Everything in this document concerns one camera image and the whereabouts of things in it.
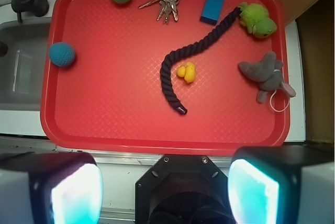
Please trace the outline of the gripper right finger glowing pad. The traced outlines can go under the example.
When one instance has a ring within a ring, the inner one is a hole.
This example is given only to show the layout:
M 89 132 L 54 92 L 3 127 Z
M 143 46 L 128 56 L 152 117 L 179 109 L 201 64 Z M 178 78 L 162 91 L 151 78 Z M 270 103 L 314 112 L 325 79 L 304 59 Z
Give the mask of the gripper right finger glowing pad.
M 334 147 L 242 147 L 228 172 L 237 223 L 334 223 Z

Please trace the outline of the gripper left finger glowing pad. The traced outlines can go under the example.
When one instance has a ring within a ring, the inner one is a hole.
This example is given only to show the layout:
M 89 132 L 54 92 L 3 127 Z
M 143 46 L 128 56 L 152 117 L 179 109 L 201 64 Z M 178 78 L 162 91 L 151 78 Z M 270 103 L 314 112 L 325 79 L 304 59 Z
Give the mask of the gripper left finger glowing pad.
M 1 154 L 1 223 L 98 223 L 102 200 L 89 153 Z

